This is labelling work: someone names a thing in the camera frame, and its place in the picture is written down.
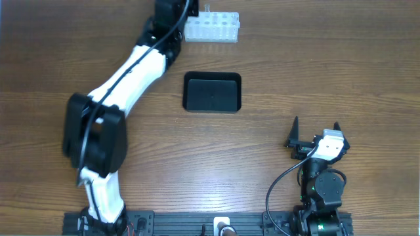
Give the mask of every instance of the white egg carton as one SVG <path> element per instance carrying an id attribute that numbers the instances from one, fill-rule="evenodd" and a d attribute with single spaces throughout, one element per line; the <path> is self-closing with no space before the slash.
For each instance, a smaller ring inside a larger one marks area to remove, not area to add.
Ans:
<path id="1" fill-rule="evenodd" d="M 237 12 L 211 12 L 205 5 L 205 11 L 198 16 L 189 16 L 185 23 L 186 42 L 238 42 L 238 30 L 241 27 Z"/>

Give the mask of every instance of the wood grain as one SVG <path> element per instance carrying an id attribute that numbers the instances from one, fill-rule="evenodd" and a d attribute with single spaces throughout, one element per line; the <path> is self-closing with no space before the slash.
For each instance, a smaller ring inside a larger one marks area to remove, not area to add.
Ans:
<path id="1" fill-rule="evenodd" d="M 236 44 L 185 43 L 128 119 L 121 194 L 130 210 L 262 212 L 271 181 L 296 163 L 282 147 L 294 116 L 310 140 L 339 121 L 352 148 L 342 210 L 356 235 L 417 235 L 420 3 L 207 0 L 238 11 Z M 59 234 L 87 205 L 61 152 L 73 92 L 102 84 L 125 61 L 152 1 L 2 2 L 0 233 Z M 237 114 L 187 113 L 187 71 L 242 76 Z M 295 175 L 272 210 L 299 204 Z"/>

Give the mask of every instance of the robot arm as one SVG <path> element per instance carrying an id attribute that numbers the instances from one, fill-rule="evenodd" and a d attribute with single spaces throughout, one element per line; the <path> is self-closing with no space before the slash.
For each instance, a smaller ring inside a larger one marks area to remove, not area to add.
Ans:
<path id="1" fill-rule="evenodd" d="M 128 223 L 118 182 L 118 169 L 127 154 L 125 118 L 147 87 L 175 61 L 186 12 L 197 16 L 198 0 L 157 0 L 155 12 L 153 28 L 146 24 L 130 57 L 112 77 L 88 96 L 74 94 L 67 105 L 63 151 L 78 168 L 77 184 L 85 184 L 89 200 L 79 225 L 107 235 L 121 235 Z"/>

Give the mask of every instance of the white robot part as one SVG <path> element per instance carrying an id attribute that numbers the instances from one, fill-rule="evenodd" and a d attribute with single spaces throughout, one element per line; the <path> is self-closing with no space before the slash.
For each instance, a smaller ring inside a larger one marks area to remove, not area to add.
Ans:
<path id="1" fill-rule="evenodd" d="M 93 197 L 98 207 L 100 220 L 104 223 L 114 223 L 124 208 L 124 201 L 119 194 L 118 171 L 101 178 L 98 173 L 83 167 L 80 177 L 85 182 L 86 194 L 89 200 L 89 214 L 98 219 Z"/>
<path id="2" fill-rule="evenodd" d="M 89 93 L 88 96 L 92 97 L 94 102 L 99 102 L 124 71 L 133 65 L 148 49 L 149 47 L 147 46 L 135 46 L 128 60 L 114 73 L 114 75 L 101 87 Z M 131 108 L 133 108 L 134 104 L 147 87 L 165 73 L 165 68 L 165 55 L 160 54 L 158 50 L 154 49 L 131 70 L 131 73 L 127 74 L 118 83 L 117 87 L 105 99 L 103 105 L 117 105 L 121 111 L 124 111 L 125 116 L 127 117 Z"/>
<path id="3" fill-rule="evenodd" d="M 330 161 L 340 154 L 344 146 L 344 136 L 341 131 L 330 129 L 324 129 L 322 136 L 323 138 L 319 141 L 318 149 L 312 158 Z"/>
<path id="4" fill-rule="evenodd" d="M 186 42 L 236 43 L 241 27 L 237 12 L 211 12 L 205 5 L 205 11 L 198 16 L 189 16 L 185 23 Z"/>

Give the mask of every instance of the wooden table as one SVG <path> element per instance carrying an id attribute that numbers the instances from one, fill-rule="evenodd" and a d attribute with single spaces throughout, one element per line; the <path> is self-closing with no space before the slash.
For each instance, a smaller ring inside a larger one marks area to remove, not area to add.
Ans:
<path id="1" fill-rule="evenodd" d="M 64 111 L 125 61 L 143 22 L 138 0 L 21 1 L 2 5 L 0 233 L 59 234 L 65 212 L 87 206 L 61 152 Z M 296 160 L 282 146 L 298 115 L 311 140 L 339 121 L 351 149 L 341 210 L 356 235 L 416 235 L 419 223 L 420 3 L 231 0 L 239 42 L 185 43 L 128 118 L 120 169 L 129 210 L 262 212 L 271 182 Z M 188 113 L 187 71 L 242 76 L 236 114 Z M 299 202 L 296 175 L 272 210 Z"/>

